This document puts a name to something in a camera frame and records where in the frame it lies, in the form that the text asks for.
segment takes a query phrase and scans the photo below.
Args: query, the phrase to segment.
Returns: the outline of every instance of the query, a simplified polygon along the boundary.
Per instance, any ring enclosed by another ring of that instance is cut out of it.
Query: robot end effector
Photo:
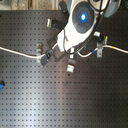
[[[100,14],[104,12],[108,0],[102,1]],[[92,33],[97,22],[101,0],[68,0],[68,23],[58,34],[58,46],[61,52],[79,45]],[[121,0],[110,0],[104,17],[110,17],[119,8]]]

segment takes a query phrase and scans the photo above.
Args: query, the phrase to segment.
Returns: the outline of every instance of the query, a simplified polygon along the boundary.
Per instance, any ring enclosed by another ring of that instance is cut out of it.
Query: white cable
[[[123,53],[128,53],[128,51],[126,51],[126,50],[123,50],[123,49],[120,49],[120,48],[117,48],[117,47],[114,47],[114,46],[110,46],[110,45],[104,45],[103,47],[115,49],[115,50],[123,52]]]
[[[126,50],[123,50],[123,49],[120,49],[120,48],[117,48],[117,47],[114,47],[114,46],[111,46],[111,45],[103,45],[102,47],[115,49],[115,50],[120,51],[120,52],[123,52],[123,53],[128,53],[128,51],[126,51]],[[78,52],[78,54],[79,54],[79,56],[81,56],[81,57],[88,57],[88,56],[90,56],[93,52],[90,52],[90,53],[87,54],[87,55],[82,55],[80,52]]]
[[[56,43],[56,44],[52,47],[52,49],[54,49],[57,45],[58,45],[58,43]]]
[[[80,52],[78,52],[78,55],[79,55],[80,57],[85,58],[85,57],[89,57],[93,52],[90,52],[90,53],[88,53],[87,55],[82,55]]]
[[[26,55],[24,53],[16,52],[16,51],[6,49],[6,48],[3,48],[3,47],[0,47],[0,49],[3,50],[3,51],[11,52],[11,53],[14,53],[14,54],[17,54],[17,55],[20,55],[20,56],[24,56],[24,57],[28,57],[28,58],[32,58],[32,59],[38,59],[38,58],[41,58],[45,55],[45,54],[43,54],[43,55],[40,55],[40,56],[30,56],[30,55]]]

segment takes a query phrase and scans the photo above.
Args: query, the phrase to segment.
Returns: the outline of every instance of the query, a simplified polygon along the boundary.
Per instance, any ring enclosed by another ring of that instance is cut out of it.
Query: perforated table
[[[36,54],[36,43],[48,50],[57,30],[47,18],[65,20],[60,11],[1,11],[0,46]],[[104,19],[99,31],[108,44],[128,50],[128,13]],[[96,47],[91,43],[88,53]],[[3,128],[127,128],[128,54],[105,48],[77,57],[74,74],[66,72],[68,56],[42,67],[36,60],[0,51],[0,127]]]

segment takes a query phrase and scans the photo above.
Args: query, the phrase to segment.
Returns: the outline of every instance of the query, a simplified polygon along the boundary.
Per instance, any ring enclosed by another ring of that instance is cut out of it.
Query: wire
[[[91,7],[93,10],[99,12],[99,10],[96,9],[96,8],[91,4],[90,0],[88,0],[88,3],[89,3],[90,7]]]
[[[58,45],[58,43],[56,43],[56,44],[52,47],[52,49],[54,49],[57,45]]]
[[[126,51],[126,50],[123,50],[123,49],[120,49],[120,48],[117,48],[117,47],[114,47],[114,46],[111,46],[111,45],[103,45],[102,47],[115,49],[115,50],[120,51],[120,52],[123,52],[123,53],[128,53],[128,51]],[[93,54],[93,53],[94,53],[95,51],[97,51],[98,49],[99,49],[99,48],[95,48],[92,52],[88,53],[87,55],[82,55],[80,52],[78,52],[78,55],[79,55],[80,57],[83,57],[83,58],[89,57],[91,54]]]
[[[92,52],[90,52],[90,53],[88,53],[87,55],[82,55],[80,52],[78,52],[78,55],[80,56],[80,57],[83,57],[83,58],[85,58],[85,57],[89,57],[91,54],[93,54],[95,51],[97,51],[98,50],[98,48],[95,48]]]
[[[126,51],[126,50],[123,50],[123,49],[120,49],[120,48],[117,48],[117,47],[114,47],[114,46],[110,46],[110,45],[104,45],[103,47],[115,49],[115,50],[123,52],[123,53],[128,53],[128,51]]]
[[[102,2],[103,2],[103,0],[101,0],[101,3],[100,3],[100,9],[99,9],[99,14],[98,14],[98,18],[97,18],[96,25],[95,25],[95,27],[94,27],[92,33],[90,34],[90,36],[89,36],[85,41],[83,41],[83,44],[84,44],[84,45],[83,45],[82,47],[80,47],[78,50],[76,50],[76,51],[73,52],[73,53],[70,53],[70,52],[66,51],[66,50],[65,50],[65,34],[64,34],[63,46],[64,46],[64,51],[65,51],[67,54],[69,54],[69,55],[71,55],[71,54],[76,54],[76,53],[80,52],[80,51],[89,43],[89,41],[90,41],[91,38],[93,37],[93,35],[94,35],[96,29],[98,28],[100,22],[102,21],[102,19],[103,19],[105,13],[106,13],[106,11],[107,11],[107,8],[108,8],[108,6],[109,6],[110,0],[108,0],[107,5],[106,5],[106,7],[105,7],[105,9],[104,9],[104,12],[103,12],[102,16],[100,17],[101,8],[102,8]]]
[[[43,57],[45,54],[43,55],[40,55],[40,56],[31,56],[31,55],[27,55],[27,54],[24,54],[24,53],[20,53],[20,52],[16,52],[16,51],[13,51],[13,50],[10,50],[10,49],[6,49],[6,48],[3,48],[3,47],[0,47],[1,50],[3,51],[7,51],[7,52],[10,52],[10,53],[14,53],[14,54],[17,54],[17,55],[20,55],[20,56],[24,56],[24,57],[27,57],[27,58],[31,58],[31,59],[38,59],[38,58],[41,58]]]

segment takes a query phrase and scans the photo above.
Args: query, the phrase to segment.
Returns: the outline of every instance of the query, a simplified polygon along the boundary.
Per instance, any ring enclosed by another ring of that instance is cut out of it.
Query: bracket
[[[70,59],[68,60],[67,72],[74,73],[76,62],[76,54],[70,55]]]
[[[36,44],[36,56],[42,55],[42,43]]]
[[[97,42],[97,58],[102,58],[103,56],[103,45],[107,45],[107,40],[108,40],[108,37],[107,36],[104,36],[103,39],[101,40],[101,42]]]

